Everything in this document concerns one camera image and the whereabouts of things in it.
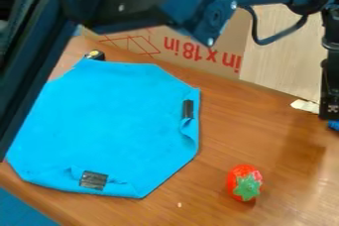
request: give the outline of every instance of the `black cable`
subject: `black cable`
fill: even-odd
[[[254,42],[256,42],[259,46],[266,46],[269,45],[279,39],[282,39],[289,34],[299,30],[302,26],[304,26],[307,23],[308,15],[302,16],[299,21],[296,22],[293,26],[273,35],[265,39],[259,39],[258,37],[258,17],[254,9],[250,6],[242,7],[247,12],[249,12],[253,18],[253,24],[252,24],[252,38]]]

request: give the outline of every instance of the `blue cloth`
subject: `blue cloth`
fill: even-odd
[[[45,187],[145,197],[195,156],[199,94],[154,64],[83,59],[45,85],[8,162]],[[108,174],[102,191],[79,186],[85,170]]]
[[[328,121],[328,127],[336,131],[339,131],[339,121],[336,120]]]

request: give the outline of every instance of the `cardboard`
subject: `cardboard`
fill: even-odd
[[[237,79],[250,24],[249,15],[243,10],[238,10],[212,49],[168,27],[100,36],[83,28],[81,34],[103,44],[129,50],[138,55],[146,55]]]

